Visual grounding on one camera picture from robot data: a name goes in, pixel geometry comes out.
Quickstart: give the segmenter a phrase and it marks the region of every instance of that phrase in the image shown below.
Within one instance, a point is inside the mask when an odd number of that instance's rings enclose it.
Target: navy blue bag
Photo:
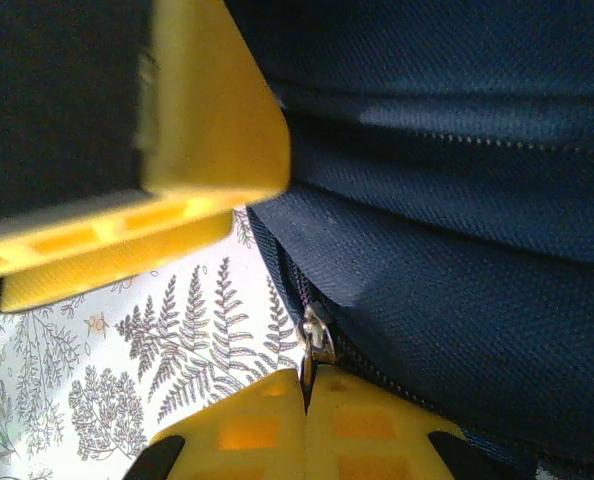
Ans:
[[[520,478],[594,478],[594,0],[227,3],[291,131],[250,217],[293,319]]]

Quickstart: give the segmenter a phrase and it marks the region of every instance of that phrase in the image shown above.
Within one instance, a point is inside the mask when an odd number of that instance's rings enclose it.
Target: zipper pull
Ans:
[[[331,323],[332,319],[321,304],[315,302],[306,305],[304,316],[297,325],[297,338],[304,349],[299,381],[306,412],[312,397],[317,365],[320,363],[332,365],[337,361],[335,344],[328,328]]]

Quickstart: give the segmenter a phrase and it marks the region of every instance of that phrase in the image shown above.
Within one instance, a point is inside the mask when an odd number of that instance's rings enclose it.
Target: white patterned fabric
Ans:
[[[157,431],[301,356],[237,211],[199,253],[0,315],[0,480],[121,480]]]

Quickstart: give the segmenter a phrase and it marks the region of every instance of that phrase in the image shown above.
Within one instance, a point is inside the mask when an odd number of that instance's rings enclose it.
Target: yellow plastic corner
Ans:
[[[441,417],[331,366],[320,367],[306,422],[308,480],[452,480],[428,440],[464,438]]]
[[[297,373],[276,372],[155,436],[186,439],[168,480],[301,480],[304,405]]]
[[[308,416],[280,371],[160,432],[186,439],[168,480],[453,480],[428,440],[459,428],[335,367],[318,370]]]
[[[159,0],[154,40],[159,141],[146,189],[240,204],[284,191],[288,129],[223,2]]]
[[[145,156],[142,188],[153,196],[0,235],[3,310],[58,300],[217,241],[228,232],[225,216],[203,219],[287,188],[286,122],[222,0],[156,0],[150,54],[154,64],[141,59],[136,144]]]

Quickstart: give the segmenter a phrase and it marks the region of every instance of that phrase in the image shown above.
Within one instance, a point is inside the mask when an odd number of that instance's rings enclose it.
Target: fern leaf illustration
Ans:
[[[150,332],[156,329],[155,309],[153,307],[153,297],[150,295],[146,300],[146,309],[142,318],[142,330]],[[155,355],[159,353],[159,338],[155,335],[144,335],[139,350],[139,367],[137,369],[137,378],[141,382],[144,373],[150,370],[155,361]]]
[[[255,377],[256,380],[261,380],[263,375],[261,374],[261,372],[258,372],[257,370],[255,370],[254,368],[248,368],[248,371],[250,373],[253,374],[253,377]]]
[[[189,350],[208,348],[208,333],[203,329],[208,325],[209,319],[204,319],[206,303],[203,299],[201,282],[199,280],[199,265],[195,267],[188,289],[188,303],[186,313],[180,329],[181,343]]]
[[[231,369],[242,370],[239,363],[233,366],[233,357],[254,357],[256,353],[250,348],[233,346],[236,342],[252,339],[253,336],[250,332],[233,332],[231,330],[236,324],[249,317],[245,313],[234,313],[234,310],[242,305],[242,301],[235,298],[237,290],[231,288],[230,259],[228,257],[223,259],[217,277],[215,305],[218,308],[213,312],[216,317],[214,325],[217,331],[212,334],[210,356],[219,368],[229,373]]]
[[[231,370],[241,370],[243,372],[248,372],[250,371],[250,367],[242,362],[236,362],[236,361],[232,361],[230,362],[230,368]]]
[[[233,332],[228,336],[231,342],[238,342],[239,340],[252,340],[253,334],[249,332]]]
[[[254,350],[246,347],[234,347],[230,349],[231,357],[254,357],[255,355]]]
[[[212,392],[210,394],[210,398],[208,399],[208,405],[214,405],[215,403],[221,401],[222,398],[219,396],[218,393]]]
[[[297,368],[297,362],[295,362],[292,358],[286,357],[285,355],[279,355],[277,363],[279,365],[283,365],[284,367]]]
[[[176,338],[175,332],[172,329],[179,325],[176,320],[179,312],[175,311],[175,284],[177,277],[173,275],[168,282],[166,291],[164,292],[164,299],[162,301],[161,311],[157,319],[157,334],[161,340],[169,340]],[[174,342],[164,342],[161,348],[161,362],[153,377],[150,390],[148,392],[148,401],[150,401],[161,385],[175,375],[175,367],[181,368],[182,362],[186,361],[186,354],[180,349],[179,345]]]
[[[271,370],[277,370],[277,360],[274,358],[270,358],[266,353],[259,352],[259,358],[261,358],[266,364],[270,367]]]
[[[191,359],[191,364],[186,365],[181,378],[173,383],[172,388],[166,394],[159,409],[158,422],[178,408],[189,405],[191,400],[196,402],[198,397],[206,398],[208,388],[205,379],[209,367],[209,362],[205,360]]]
[[[217,376],[217,372],[215,371],[215,367],[212,364],[208,364],[208,373],[210,376],[210,380],[213,384],[224,383],[226,385],[230,385],[235,391],[244,387],[244,384],[241,383],[236,378],[231,377],[230,375],[223,375]]]
[[[266,278],[266,283],[270,297],[271,323],[268,325],[268,331],[270,333],[266,334],[267,341],[264,342],[264,346],[272,355],[260,352],[258,356],[272,370],[276,370],[280,366],[297,368],[297,364],[289,357],[282,355],[282,353],[296,348],[299,343],[295,340],[290,340],[294,338],[294,331],[292,325],[289,323],[288,315],[282,306],[277,289],[275,289],[275,285],[270,277]]]
[[[235,225],[237,241],[248,249],[252,248],[255,244],[255,236],[250,227],[246,210],[235,209],[233,212],[233,223]]]
[[[261,363],[259,360],[255,360],[255,365],[257,366],[257,368],[259,369],[259,371],[261,372],[261,374],[263,376],[266,376],[270,373],[268,371],[268,369],[266,368],[266,366],[263,363]]]

